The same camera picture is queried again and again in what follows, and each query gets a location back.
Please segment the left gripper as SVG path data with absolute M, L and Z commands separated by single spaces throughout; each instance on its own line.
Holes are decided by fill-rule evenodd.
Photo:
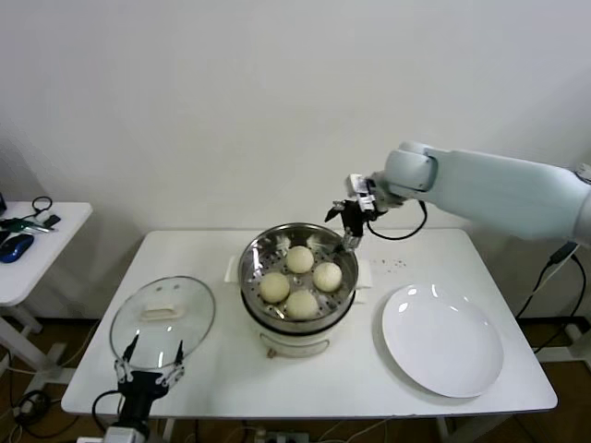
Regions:
M 139 340 L 136 334 L 126 347 L 122 357 L 115 360 L 118 392 L 124 403 L 118 423 L 125 427 L 140 427 L 148 422 L 152 404 L 163 398 L 185 374 L 184 343 L 179 342 L 173 368 L 167 373 L 132 371 L 130 359 Z

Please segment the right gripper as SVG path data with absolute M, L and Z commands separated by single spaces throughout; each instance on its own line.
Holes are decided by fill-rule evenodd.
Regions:
M 372 220 L 372 210 L 363 210 L 356 200 L 334 200 L 325 221 L 329 222 L 340 214 L 345 232 L 335 253 L 354 253 L 363 238 L 365 223 Z

